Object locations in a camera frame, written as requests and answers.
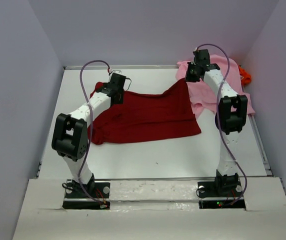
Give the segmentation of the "dark red t shirt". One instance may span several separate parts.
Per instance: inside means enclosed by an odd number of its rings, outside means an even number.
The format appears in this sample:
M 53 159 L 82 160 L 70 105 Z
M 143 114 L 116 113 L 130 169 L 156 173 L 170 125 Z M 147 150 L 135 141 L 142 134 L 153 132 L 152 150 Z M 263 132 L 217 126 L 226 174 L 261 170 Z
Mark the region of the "dark red t shirt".
M 95 145 L 159 141 L 201 132 L 184 79 L 162 94 L 125 92 L 122 104 L 105 110 L 87 129 L 88 139 Z

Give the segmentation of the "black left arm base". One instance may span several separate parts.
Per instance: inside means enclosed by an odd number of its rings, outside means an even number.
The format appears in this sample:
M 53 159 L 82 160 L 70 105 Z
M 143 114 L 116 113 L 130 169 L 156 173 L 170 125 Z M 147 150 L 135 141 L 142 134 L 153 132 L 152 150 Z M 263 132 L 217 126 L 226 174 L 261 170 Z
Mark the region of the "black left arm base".
M 62 207 L 66 210 L 109 210 L 111 183 L 97 181 L 93 190 L 86 185 L 83 188 L 78 182 L 68 179 L 61 185 L 64 192 Z

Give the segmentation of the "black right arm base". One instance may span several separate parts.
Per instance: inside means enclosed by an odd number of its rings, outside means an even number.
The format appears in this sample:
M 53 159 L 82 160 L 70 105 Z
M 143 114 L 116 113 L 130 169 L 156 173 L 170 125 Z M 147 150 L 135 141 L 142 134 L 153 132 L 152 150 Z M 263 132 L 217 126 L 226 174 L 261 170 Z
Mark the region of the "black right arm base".
M 245 200 L 241 197 L 242 190 L 240 181 L 234 186 L 218 188 L 214 180 L 202 180 L 197 182 L 195 194 L 201 210 L 245 209 Z

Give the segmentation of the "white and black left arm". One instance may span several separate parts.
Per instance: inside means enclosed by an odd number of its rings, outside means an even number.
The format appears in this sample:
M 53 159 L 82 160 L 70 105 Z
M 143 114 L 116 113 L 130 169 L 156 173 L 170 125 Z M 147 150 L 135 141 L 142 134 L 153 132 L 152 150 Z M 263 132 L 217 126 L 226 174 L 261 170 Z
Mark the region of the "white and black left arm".
M 94 120 L 113 105 L 123 103 L 124 85 L 129 77 L 113 71 L 109 81 L 96 89 L 92 96 L 85 95 L 86 102 L 69 114 L 57 116 L 51 147 L 66 162 L 72 174 L 72 187 L 64 187 L 96 202 L 95 177 L 87 165 L 94 128 Z

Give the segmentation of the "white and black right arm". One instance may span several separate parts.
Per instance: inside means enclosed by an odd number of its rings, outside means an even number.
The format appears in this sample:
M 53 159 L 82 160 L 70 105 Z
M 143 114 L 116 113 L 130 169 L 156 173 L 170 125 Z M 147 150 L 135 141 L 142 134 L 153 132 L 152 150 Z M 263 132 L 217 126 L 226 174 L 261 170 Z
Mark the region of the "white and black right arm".
M 226 198 L 240 195 L 242 190 L 238 163 L 232 151 L 236 149 L 239 134 L 247 119 L 248 98 L 237 93 L 226 81 L 216 63 L 211 63 L 209 51 L 196 48 L 194 59 L 187 64 L 185 80 L 203 81 L 216 95 L 215 125 L 220 134 L 219 163 L 212 181 L 198 182 L 196 195 L 201 198 Z

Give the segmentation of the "pink t shirt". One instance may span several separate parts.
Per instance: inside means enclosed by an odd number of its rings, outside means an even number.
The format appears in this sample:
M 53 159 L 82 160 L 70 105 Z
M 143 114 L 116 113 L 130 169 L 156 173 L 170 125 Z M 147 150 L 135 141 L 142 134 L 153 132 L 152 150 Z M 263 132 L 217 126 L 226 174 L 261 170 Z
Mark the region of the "pink t shirt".
M 228 69 L 228 62 L 224 56 L 212 54 L 210 55 L 210 61 L 217 64 L 220 67 L 222 74 L 224 75 Z M 241 75 L 239 66 L 237 63 L 230 59 L 230 69 L 226 79 L 226 82 L 239 94 L 245 95 L 248 99 L 247 113 L 249 115 L 255 114 L 255 110 L 252 107 L 250 94 L 246 93 L 242 89 Z M 208 109 L 215 113 L 217 111 L 216 100 L 217 95 L 211 90 L 211 88 L 203 81 L 188 82 L 188 94 L 192 107 L 192 111 L 195 117 L 198 118 L 204 109 Z

